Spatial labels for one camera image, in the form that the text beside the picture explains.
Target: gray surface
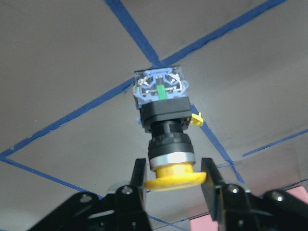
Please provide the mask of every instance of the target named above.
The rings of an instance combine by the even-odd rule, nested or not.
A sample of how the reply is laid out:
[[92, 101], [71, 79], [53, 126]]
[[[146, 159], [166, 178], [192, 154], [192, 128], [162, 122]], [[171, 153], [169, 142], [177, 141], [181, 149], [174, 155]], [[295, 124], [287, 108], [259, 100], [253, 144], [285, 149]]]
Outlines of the gray surface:
[[101, 0], [4, 0], [0, 20], [0, 150], [150, 66]]
[[[124, 4], [162, 59], [260, 2]], [[307, 7], [288, 1], [179, 62], [191, 102], [257, 194], [308, 177], [307, 135], [242, 158], [308, 129]], [[150, 66], [104, 1], [2, 1], [0, 18], [1, 151]], [[130, 178], [135, 158], [147, 156], [150, 135], [137, 117], [128, 90], [9, 158], [104, 195]], [[198, 127], [187, 132], [196, 171], [201, 157], [228, 165]], [[75, 192], [3, 162], [0, 168], [1, 194], [7, 195], [0, 198], [0, 229], [25, 230]], [[219, 170], [235, 180], [230, 167]], [[146, 209], [171, 223], [207, 211], [198, 187], [151, 192]], [[176, 225], [188, 228], [188, 222]]]
[[161, 60], [264, 0], [123, 1]]
[[308, 179], [308, 134], [251, 155], [238, 166], [252, 193], [257, 195]]
[[233, 160], [308, 129], [308, 2], [286, 2], [180, 61]]

